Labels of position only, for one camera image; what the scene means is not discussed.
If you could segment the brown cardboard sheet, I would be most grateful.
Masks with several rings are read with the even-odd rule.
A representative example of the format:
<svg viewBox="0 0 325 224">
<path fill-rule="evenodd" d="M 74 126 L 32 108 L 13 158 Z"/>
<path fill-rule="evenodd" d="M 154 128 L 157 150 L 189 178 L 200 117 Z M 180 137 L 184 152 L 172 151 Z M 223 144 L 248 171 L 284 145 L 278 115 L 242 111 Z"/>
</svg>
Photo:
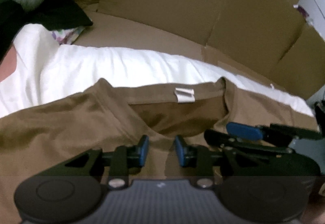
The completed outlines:
<svg viewBox="0 0 325 224">
<path fill-rule="evenodd" d="M 309 98 L 324 85 L 324 40 L 295 4 L 299 0 L 76 0 L 203 46 Z"/>
</svg>

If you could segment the black garment right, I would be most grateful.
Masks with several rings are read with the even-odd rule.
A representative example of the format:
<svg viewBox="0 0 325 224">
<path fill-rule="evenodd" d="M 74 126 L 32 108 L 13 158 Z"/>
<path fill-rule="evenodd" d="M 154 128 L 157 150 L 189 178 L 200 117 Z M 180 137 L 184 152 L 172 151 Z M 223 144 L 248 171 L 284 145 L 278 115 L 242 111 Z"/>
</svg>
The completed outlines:
<svg viewBox="0 0 325 224">
<path fill-rule="evenodd" d="M 320 128 L 323 130 L 325 125 L 325 111 L 324 111 L 325 101 L 321 100 L 314 104 L 316 120 Z"/>
</svg>

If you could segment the brown t-shirt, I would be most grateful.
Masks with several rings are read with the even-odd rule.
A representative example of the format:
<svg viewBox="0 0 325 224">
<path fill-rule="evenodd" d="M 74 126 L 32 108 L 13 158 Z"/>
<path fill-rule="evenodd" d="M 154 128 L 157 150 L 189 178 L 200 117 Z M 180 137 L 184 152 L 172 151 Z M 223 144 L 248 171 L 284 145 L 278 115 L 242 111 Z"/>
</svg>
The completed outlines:
<svg viewBox="0 0 325 224">
<path fill-rule="evenodd" d="M 175 136 L 204 145 L 203 132 L 225 133 L 230 122 L 283 124 L 317 130 L 316 119 L 265 95 L 220 78 L 191 85 L 195 101 L 179 103 L 176 84 L 127 88 L 105 79 L 83 92 L 1 119 L 1 223 L 18 223 L 14 191 L 25 179 L 93 147 L 113 151 L 149 136 L 142 176 L 178 176 L 172 151 Z"/>
</svg>

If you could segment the white bear print duvet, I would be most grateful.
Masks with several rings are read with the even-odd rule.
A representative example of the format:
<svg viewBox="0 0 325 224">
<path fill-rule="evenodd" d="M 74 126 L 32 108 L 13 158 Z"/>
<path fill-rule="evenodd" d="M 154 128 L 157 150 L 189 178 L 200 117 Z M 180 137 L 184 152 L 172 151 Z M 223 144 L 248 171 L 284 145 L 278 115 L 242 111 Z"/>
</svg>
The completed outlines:
<svg viewBox="0 0 325 224">
<path fill-rule="evenodd" d="M 124 47 L 60 45 L 39 24 L 25 25 L 14 41 L 16 69 L 1 82 L 1 116 L 82 92 L 99 79 L 113 87 L 215 82 L 227 78 L 239 89 L 262 94 L 313 116 L 297 96 L 181 55 Z"/>
</svg>

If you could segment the black garment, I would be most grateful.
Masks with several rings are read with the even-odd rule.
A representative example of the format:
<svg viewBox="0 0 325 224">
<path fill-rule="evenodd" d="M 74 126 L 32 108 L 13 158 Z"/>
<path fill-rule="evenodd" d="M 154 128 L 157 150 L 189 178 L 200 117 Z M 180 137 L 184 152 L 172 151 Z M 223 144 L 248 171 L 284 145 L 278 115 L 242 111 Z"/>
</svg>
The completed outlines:
<svg viewBox="0 0 325 224">
<path fill-rule="evenodd" d="M 323 130 L 325 125 L 325 111 L 324 111 L 325 101 L 321 100 L 314 104 L 316 120 L 320 128 Z"/>
<path fill-rule="evenodd" d="M 93 22 L 74 0 L 44 0 L 31 11 L 14 0 L 1 0 L 1 58 L 26 24 L 41 24 L 53 31 L 88 27 Z"/>
</svg>

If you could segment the black garment left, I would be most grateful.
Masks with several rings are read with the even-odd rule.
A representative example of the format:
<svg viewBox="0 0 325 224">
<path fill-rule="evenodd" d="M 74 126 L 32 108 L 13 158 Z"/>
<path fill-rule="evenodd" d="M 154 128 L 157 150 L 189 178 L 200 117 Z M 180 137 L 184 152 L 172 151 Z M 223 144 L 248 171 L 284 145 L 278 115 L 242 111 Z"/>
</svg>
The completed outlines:
<svg viewBox="0 0 325 224">
<path fill-rule="evenodd" d="M 1 0 L 1 58 L 26 24 L 41 24 L 53 31 L 88 27 L 93 22 L 74 0 L 44 0 L 31 11 L 14 0 Z"/>
</svg>

